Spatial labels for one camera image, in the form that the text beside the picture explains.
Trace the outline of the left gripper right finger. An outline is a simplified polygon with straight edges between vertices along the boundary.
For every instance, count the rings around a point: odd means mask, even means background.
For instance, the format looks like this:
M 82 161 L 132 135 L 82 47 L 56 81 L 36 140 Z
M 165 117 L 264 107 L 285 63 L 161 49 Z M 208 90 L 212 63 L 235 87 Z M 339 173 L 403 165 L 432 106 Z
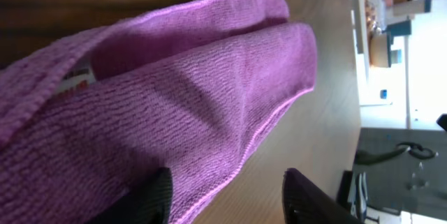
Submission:
M 295 168 L 288 168 L 282 186 L 286 224 L 361 224 Z

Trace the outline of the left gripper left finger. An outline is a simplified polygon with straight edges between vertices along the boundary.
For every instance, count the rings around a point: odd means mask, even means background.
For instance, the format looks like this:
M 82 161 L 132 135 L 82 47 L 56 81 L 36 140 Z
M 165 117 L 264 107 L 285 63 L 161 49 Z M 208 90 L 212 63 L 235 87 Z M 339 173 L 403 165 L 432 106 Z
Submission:
M 167 224 L 172 198 L 172 174 L 162 167 L 87 224 Z

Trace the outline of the purple microfiber cloth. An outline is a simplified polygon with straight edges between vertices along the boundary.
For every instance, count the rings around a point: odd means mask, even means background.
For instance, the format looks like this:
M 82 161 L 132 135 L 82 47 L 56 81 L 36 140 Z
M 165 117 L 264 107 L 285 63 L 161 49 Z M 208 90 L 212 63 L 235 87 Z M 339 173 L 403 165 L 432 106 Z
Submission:
M 1 222 L 87 223 L 162 167 L 190 223 L 316 82 L 285 0 L 197 0 L 61 38 L 1 72 Z

